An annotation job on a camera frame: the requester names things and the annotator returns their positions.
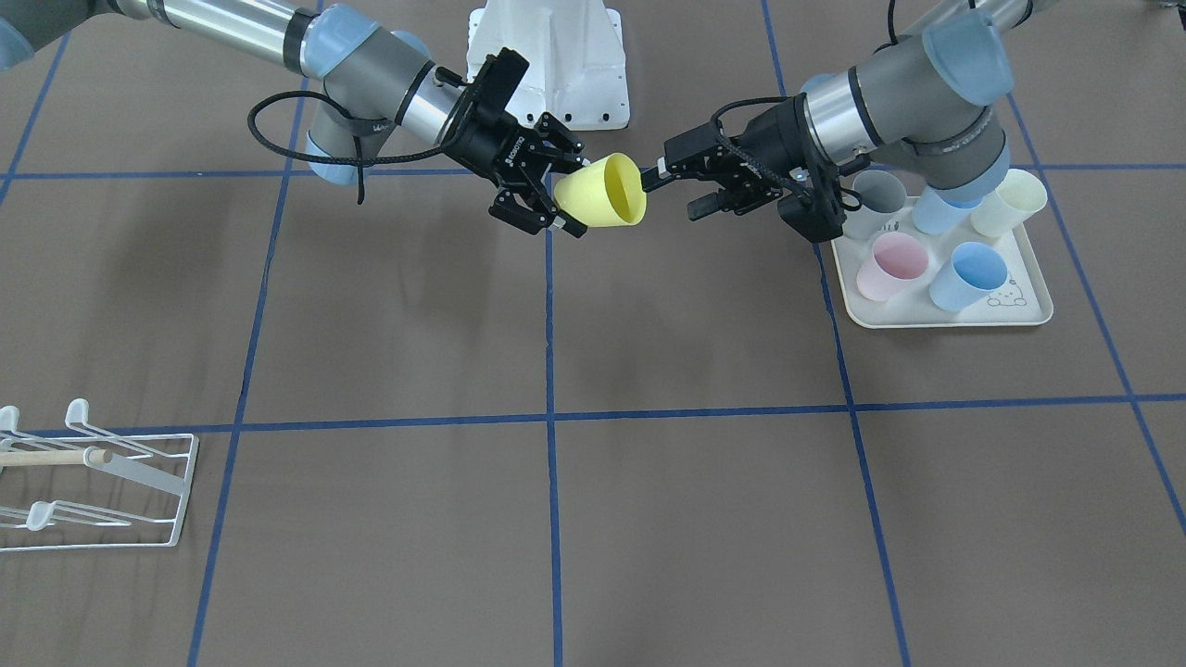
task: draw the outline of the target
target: blue cup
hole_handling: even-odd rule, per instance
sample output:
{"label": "blue cup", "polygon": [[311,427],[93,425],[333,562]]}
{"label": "blue cup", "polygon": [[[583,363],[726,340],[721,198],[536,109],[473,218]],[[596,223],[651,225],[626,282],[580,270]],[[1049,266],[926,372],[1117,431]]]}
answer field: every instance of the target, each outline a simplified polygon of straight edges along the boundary
{"label": "blue cup", "polygon": [[931,282],[931,301],[948,312],[959,312],[1008,279],[1000,253],[977,241],[961,243]]}
{"label": "blue cup", "polygon": [[967,220],[981,201],[948,202],[935,189],[927,188],[914,204],[911,217],[914,220],[914,227],[923,234],[938,235]]}

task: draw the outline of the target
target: tray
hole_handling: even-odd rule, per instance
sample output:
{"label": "tray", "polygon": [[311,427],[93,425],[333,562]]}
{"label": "tray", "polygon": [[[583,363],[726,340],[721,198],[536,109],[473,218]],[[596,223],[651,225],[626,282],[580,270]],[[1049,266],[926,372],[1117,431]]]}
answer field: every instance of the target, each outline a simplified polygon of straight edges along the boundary
{"label": "tray", "polygon": [[[1050,322],[1054,316],[1054,303],[1024,224],[1014,228],[1012,234],[991,240],[977,234],[965,220],[946,234],[932,236],[914,228],[912,214],[917,201],[918,197],[911,197],[884,229],[904,231],[922,241],[931,256],[931,266],[916,285],[888,301],[871,301],[856,288],[856,272],[868,255],[873,239],[859,241],[842,236],[831,242],[844,309],[853,322],[866,329],[1038,326]],[[964,241],[993,246],[1005,258],[1009,279],[984,299],[952,313],[932,304],[926,288],[955,247]]]}

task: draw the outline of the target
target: cup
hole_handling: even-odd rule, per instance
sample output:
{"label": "cup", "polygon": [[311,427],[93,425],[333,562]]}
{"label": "cup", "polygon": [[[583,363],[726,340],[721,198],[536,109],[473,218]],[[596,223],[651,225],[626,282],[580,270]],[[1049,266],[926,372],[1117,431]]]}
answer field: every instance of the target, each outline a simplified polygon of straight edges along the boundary
{"label": "cup", "polygon": [[918,239],[901,231],[882,234],[856,272],[856,288],[871,301],[887,301],[926,273],[930,263]]}
{"label": "cup", "polygon": [[887,171],[868,170],[853,180],[861,208],[847,212],[844,236],[863,240],[881,231],[906,205],[906,186]]}
{"label": "cup", "polygon": [[1005,180],[984,197],[971,214],[971,227],[996,239],[1005,236],[1029,216],[1046,208],[1048,196],[1041,179],[1020,169],[1010,169]]}
{"label": "cup", "polygon": [[646,193],[638,165],[612,153],[556,182],[560,208],[588,227],[638,224],[646,214]]}
{"label": "cup", "polygon": [[943,234],[952,227],[968,218],[973,209],[980,205],[982,199],[975,202],[948,202],[933,188],[923,190],[923,196],[914,203],[914,211],[911,217],[914,227],[923,234]]}
{"label": "cup", "polygon": [[931,301],[948,312],[959,312],[1005,285],[1009,269],[1000,253],[978,241],[956,246],[935,280]]}

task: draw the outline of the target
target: robotic arm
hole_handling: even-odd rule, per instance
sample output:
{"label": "robotic arm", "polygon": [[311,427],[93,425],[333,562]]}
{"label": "robotic arm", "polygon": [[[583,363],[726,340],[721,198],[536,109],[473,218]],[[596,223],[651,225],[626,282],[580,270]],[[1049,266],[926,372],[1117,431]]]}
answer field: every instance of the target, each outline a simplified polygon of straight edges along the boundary
{"label": "robotic arm", "polygon": [[[922,174],[952,203],[993,191],[1009,169],[1009,146],[993,103],[1013,89],[1001,33],[1058,0],[944,0],[846,74],[811,80],[790,99],[734,102],[664,144],[643,172],[648,192],[678,179],[715,182],[688,217],[745,215],[778,201],[779,216],[812,243],[842,234],[840,177],[880,161]],[[737,136],[725,112],[778,102]]]}
{"label": "robotic arm", "polygon": [[[498,189],[490,212],[529,234],[587,227],[563,211],[544,186],[549,173],[572,173],[588,161],[584,144],[557,119],[542,114],[524,128],[506,104],[528,69],[504,49],[489,56],[472,83],[346,5],[321,14],[282,0],[0,0],[0,70],[8,69],[97,14],[155,19],[321,80],[323,103],[306,138],[306,153],[256,138],[305,159],[323,178],[355,183],[365,166],[444,153]],[[270,102],[301,94],[266,100]],[[433,148],[377,159],[397,126]]]}

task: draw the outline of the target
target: yellow cup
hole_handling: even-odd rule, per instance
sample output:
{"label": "yellow cup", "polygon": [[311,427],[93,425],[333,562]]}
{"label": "yellow cup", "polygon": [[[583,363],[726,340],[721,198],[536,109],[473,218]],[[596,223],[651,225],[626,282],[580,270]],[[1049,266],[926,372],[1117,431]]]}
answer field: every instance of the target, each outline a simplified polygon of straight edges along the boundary
{"label": "yellow cup", "polygon": [[621,153],[607,155],[556,182],[561,209],[588,227],[638,224],[646,214],[646,193],[638,165]]}

